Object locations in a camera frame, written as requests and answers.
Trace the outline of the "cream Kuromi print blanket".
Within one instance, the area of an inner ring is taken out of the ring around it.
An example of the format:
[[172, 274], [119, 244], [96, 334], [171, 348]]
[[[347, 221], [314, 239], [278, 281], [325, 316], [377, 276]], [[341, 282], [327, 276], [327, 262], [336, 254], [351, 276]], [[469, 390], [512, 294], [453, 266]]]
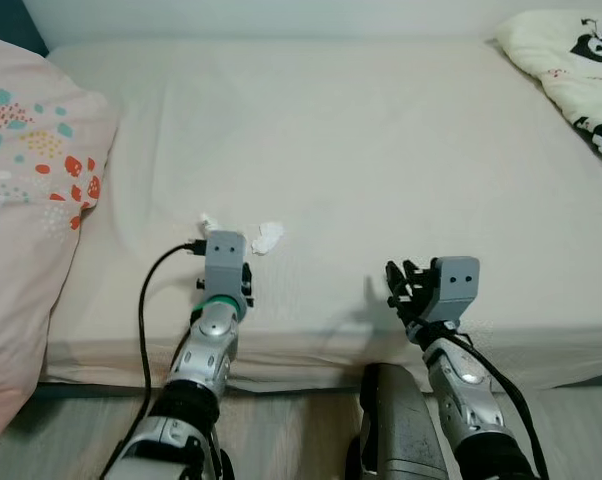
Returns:
[[522, 12], [496, 27], [496, 40], [602, 157], [602, 10]]

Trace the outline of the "silver robot right leg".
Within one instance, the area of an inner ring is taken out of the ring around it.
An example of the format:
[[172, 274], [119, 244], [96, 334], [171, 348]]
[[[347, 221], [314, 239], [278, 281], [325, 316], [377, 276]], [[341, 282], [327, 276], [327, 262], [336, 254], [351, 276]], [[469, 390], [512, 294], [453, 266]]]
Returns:
[[448, 480], [432, 413], [411, 372], [369, 364], [359, 404], [361, 429], [347, 449], [345, 480]]

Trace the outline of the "pink patterned pillow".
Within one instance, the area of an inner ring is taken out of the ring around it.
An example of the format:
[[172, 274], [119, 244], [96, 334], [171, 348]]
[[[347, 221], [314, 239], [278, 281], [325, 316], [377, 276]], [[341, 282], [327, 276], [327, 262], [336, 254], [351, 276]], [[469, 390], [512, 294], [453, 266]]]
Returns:
[[101, 93], [0, 40], [0, 433], [39, 383], [51, 311], [117, 127]]

